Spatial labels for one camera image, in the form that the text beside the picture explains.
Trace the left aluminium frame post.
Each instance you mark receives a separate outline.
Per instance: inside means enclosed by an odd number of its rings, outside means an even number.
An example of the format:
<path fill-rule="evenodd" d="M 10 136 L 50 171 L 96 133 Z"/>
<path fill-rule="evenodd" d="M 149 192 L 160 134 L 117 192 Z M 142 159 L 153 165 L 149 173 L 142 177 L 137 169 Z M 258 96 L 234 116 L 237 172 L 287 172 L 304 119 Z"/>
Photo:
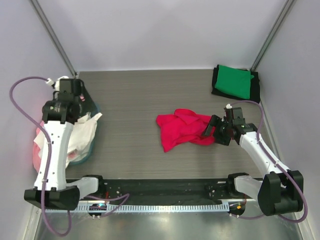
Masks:
<path fill-rule="evenodd" d="M 65 49 L 63 48 L 58 36 L 56 35 L 49 19 L 47 18 L 43 8 L 41 7 L 38 0 L 29 0 L 30 5 L 34 9 L 37 17 L 39 18 L 41 24 L 43 25 L 45 31 L 47 32 L 49 38 L 51 39 L 54 47 L 56 48 L 57 52 L 59 53 L 61 59 L 63 60 L 64 64 L 66 65 L 67 69 L 69 70 L 70 74 L 73 77 L 78 75 L 77 71 L 75 70 L 73 64 L 71 63 Z"/>

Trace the magenta red t-shirt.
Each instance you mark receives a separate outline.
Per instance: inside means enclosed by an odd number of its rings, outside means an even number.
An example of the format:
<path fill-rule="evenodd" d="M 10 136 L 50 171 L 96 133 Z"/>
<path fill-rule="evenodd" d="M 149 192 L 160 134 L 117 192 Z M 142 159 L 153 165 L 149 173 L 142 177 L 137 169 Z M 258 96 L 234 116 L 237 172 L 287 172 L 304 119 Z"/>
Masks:
<path fill-rule="evenodd" d="M 190 109 L 179 108 L 172 114 L 160 114 L 156 117 L 156 124 L 160 127 L 160 140 L 165 153 L 174 147 L 192 143 L 209 146 L 215 143 L 213 136 L 202 136 L 211 117 L 198 114 Z"/>

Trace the white t-shirt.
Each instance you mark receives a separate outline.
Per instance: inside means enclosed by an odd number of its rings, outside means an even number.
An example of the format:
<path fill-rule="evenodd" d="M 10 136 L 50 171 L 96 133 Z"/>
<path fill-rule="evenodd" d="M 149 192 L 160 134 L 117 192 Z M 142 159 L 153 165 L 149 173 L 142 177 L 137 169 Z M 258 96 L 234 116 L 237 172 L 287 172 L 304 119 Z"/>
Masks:
<path fill-rule="evenodd" d="M 81 161 L 89 153 L 90 145 L 96 134 L 98 120 L 102 115 L 101 112 L 98 112 L 94 116 L 90 116 L 90 113 L 88 112 L 85 116 L 80 117 L 74 124 L 73 130 L 76 130 L 75 137 L 78 155 L 72 162 Z"/>

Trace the aluminium frame post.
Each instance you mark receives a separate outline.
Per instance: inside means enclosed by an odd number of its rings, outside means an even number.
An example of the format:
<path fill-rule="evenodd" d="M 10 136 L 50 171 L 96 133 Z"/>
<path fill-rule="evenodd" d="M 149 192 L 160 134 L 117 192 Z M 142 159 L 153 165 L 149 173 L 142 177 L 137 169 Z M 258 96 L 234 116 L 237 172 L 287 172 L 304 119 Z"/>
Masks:
<path fill-rule="evenodd" d="M 250 70 L 256 71 L 258 66 L 260 65 L 262 59 L 264 58 L 267 50 L 271 46 L 273 40 L 275 39 L 277 33 L 280 31 L 283 23 L 285 22 L 286 18 L 290 14 L 292 8 L 294 7 L 296 0 L 286 0 L 283 7 L 281 8 L 275 22 L 273 23 L 269 33 L 267 34 L 266 39 L 264 40 Z"/>
<path fill-rule="evenodd" d="M 51 39 L 54 47 L 56 48 L 57 52 L 59 53 L 61 59 L 63 60 L 64 64 L 66 65 L 67 69 L 69 70 L 70 74 L 73 77 L 78 75 L 77 71 L 75 70 L 73 64 L 71 63 L 65 49 L 63 48 L 58 36 L 56 35 L 49 19 L 47 18 L 43 8 L 41 7 L 38 0 L 29 0 L 30 5 L 34 9 L 37 17 L 39 18 L 41 24 L 43 25 L 45 31 L 47 32 L 49 38 Z"/>

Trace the aluminium front rail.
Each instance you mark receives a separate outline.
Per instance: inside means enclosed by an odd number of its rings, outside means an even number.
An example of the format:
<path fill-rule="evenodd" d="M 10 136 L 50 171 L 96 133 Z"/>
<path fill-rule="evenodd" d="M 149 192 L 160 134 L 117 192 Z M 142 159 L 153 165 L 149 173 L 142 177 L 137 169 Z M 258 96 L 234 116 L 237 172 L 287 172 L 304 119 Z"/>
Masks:
<path fill-rule="evenodd" d="M 120 203 L 129 194 L 126 205 L 134 206 L 198 206 L 220 205 L 223 200 L 254 199 L 259 190 L 239 192 L 229 179 L 102 179 L 89 176 L 70 180 L 62 187 L 46 185 L 27 189 L 24 200 L 36 207 L 41 206 L 44 193 L 45 208 L 50 210 L 74 210 L 80 200 L 107 199 Z"/>

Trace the folded black t-shirt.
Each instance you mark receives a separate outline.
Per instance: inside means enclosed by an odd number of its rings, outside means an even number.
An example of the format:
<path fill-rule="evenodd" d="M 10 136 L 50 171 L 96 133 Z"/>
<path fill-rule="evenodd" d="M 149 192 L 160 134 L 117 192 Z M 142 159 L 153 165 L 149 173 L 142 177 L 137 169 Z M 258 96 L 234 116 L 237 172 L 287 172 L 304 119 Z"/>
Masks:
<path fill-rule="evenodd" d="M 236 69 L 239 69 L 239 70 L 250 71 L 250 73 L 251 73 L 251 86 L 250 86 L 250 98 L 249 99 L 242 99 L 242 98 L 239 98 L 239 97 L 228 95 L 228 94 L 222 93 L 219 90 L 215 89 L 215 83 L 217 81 L 219 65 L 220 64 L 218 64 L 213 69 L 212 82 L 211 82 L 211 86 L 212 86 L 211 93 L 213 95 L 217 95 L 217 96 L 224 97 L 224 98 L 229 98 L 229 99 L 234 99 L 234 100 L 250 100 L 250 101 L 253 101 L 253 102 L 256 102 L 256 103 L 259 103 L 261 101 L 261 97 L 260 97 L 260 79 L 259 79 L 259 74 L 257 72 L 255 72 L 255 71 L 236 68 Z"/>

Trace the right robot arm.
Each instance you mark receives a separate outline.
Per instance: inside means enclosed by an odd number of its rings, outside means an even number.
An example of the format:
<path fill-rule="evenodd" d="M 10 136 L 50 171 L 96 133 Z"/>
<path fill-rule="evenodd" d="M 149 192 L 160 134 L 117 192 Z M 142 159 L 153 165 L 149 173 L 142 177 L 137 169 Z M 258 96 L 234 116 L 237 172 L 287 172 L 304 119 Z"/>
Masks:
<path fill-rule="evenodd" d="M 308 206 L 304 196 L 304 177 L 282 163 L 266 145 L 260 129 L 247 123 L 240 107 L 227 106 L 225 116 L 212 115 L 202 135 L 213 137 L 217 144 L 228 146 L 235 141 L 251 157 L 262 179 L 247 173 L 233 173 L 227 177 L 225 191 L 231 198 L 240 194 L 257 201 L 265 216 L 303 212 Z"/>

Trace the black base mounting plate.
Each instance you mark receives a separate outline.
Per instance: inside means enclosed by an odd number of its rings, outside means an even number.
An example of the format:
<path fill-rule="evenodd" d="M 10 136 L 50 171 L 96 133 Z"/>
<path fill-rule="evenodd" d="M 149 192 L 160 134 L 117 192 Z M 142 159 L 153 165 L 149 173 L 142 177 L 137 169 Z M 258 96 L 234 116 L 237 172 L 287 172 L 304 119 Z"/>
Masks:
<path fill-rule="evenodd" d="M 125 205 L 201 206 L 250 200 L 243 193 L 231 191 L 226 178 L 198 179 L 105 179 L 104 192 L 93 193 L 101 199 L 129 194 Z"/>

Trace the folded green t-shirt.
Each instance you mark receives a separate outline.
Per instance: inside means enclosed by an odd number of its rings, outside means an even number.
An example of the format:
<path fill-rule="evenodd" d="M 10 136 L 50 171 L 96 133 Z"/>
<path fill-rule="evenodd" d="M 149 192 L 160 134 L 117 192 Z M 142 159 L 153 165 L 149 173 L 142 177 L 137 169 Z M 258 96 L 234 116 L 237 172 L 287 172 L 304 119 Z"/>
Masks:
<path fill-rule="evenodd" d="M 218 91 L 248 100 L 251 92 L 251 72 L 219 65 L 214 88 Z"/>

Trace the right aluminium frame post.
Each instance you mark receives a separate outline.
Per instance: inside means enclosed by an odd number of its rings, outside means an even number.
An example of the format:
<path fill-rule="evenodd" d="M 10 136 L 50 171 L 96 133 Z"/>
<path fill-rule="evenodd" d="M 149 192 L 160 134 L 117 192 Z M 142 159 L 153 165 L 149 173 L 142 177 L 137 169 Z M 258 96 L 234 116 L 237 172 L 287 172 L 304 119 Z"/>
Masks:
<path fill-rule="evenodd" d="M 294 7 L 296 0 L 286 0 L 283 7 L 281 8 L 275 22 L 273 23 L 269 33 L 267 34 L 266 39 L 264 40 L 250 70 L 256 71 L 258 66 L 260 65 L 262 59 L 264 58 L 267 50 L 271 46 L 273 40 L 275 39 L 277 33 L 280 31 L 283 23 L 285 22 L 286 18 L 290 14 L 292 8 Z"/>

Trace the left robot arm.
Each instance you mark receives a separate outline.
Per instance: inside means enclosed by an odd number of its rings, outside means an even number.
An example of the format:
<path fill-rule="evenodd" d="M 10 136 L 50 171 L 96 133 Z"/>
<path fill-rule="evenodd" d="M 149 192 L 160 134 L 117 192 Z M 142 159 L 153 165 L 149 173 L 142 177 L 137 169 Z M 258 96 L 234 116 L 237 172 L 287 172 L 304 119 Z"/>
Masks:
<path fill-rule="evenodd" d="M 97 200 L 106 195 L 101 176 L 66 180 L 66 167 L 91 154 L 101 116 L 81 79 L 61 78 L 54 84 L 53 99 L 42 108 L 40 167 L 34 187 L 24 192 L 25 201 L 46 210 L 73 211 L 87 195 Z"/>

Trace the light pink t-shirt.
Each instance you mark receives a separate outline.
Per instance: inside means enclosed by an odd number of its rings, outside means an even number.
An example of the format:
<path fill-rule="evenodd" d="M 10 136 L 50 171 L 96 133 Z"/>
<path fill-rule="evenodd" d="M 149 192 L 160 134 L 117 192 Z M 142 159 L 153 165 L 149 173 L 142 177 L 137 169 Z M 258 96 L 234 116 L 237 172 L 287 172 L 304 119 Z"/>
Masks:
<path fill-rule="evenodd" d="M 76 143 L 76 130 L 73 130 L 70 135 L 70 139 L 67 147 L 67 157 L 65 167 L 77 157 L 78 149 Z M 43 148 L 45 144 L 45 135 L 44 133 L 37 127 L 36 128 L 36 137 L 33 140 L 33 149 L 32 149 L 32 162 L 35 170 L 39 172 L 41 166 L 41 160 L 43 155 Z"/>

